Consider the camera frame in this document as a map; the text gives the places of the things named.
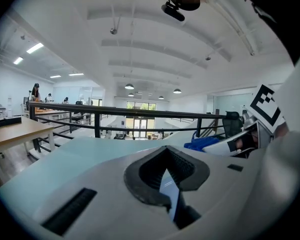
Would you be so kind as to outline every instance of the ceiling light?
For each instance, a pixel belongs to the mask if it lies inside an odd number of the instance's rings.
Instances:
[[[174,94],[180,94],[180,93],[181,93],[181,90],[180,90],[180,89],[175,89],[175,90],[173,91],[173,93],[174,93]]]
[[[19,57],[19,58],[17,58],[16,60],[15,60],[15,62],[13,63],[13,64],[16,64],[16,65],[18,65],[20,62],[22,62],[24,60],[24,58],[21,58],[21,57]]]
[[[124,88],[126,88],[128,90],[133,90],[134,86],[131,83],[128,83]]]
[[[84,73],[74,73],[74,74],[69,74],[69,76],[82,76]]]
[[[42,43],[38,43],[35,46],[33,46],[32,48],[30,48],[29,50],[27,50],[26,52],[28,54],[32,54],[33,52],[35,52],[36,50],[40,49],[41,47],[43,47],[44,45]]]

